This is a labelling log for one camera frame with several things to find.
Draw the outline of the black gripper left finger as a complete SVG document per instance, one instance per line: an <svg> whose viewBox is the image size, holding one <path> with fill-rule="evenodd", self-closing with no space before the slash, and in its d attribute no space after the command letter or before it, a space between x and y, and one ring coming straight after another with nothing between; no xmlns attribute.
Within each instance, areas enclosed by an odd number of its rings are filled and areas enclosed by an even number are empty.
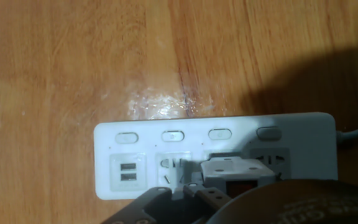
<svg viewBox="0 0 358 224"><path fill-rule="evenodd" d="M151 188L102 224L157 223L158 215L167 211L171 199L172 190L168 187Z"/></svg>

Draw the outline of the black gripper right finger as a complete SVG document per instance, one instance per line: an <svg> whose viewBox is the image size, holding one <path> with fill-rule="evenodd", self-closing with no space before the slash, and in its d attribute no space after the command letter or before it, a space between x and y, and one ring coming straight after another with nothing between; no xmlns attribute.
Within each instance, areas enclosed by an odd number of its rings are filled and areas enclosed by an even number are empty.
<svg viewBox="0 0 358 224"><path fill-rule="evenodd" d="M232 198L216 187L206 188L201 184L190 183L183 187L184 209L190 215L209 215L216 213Z"/></svg>

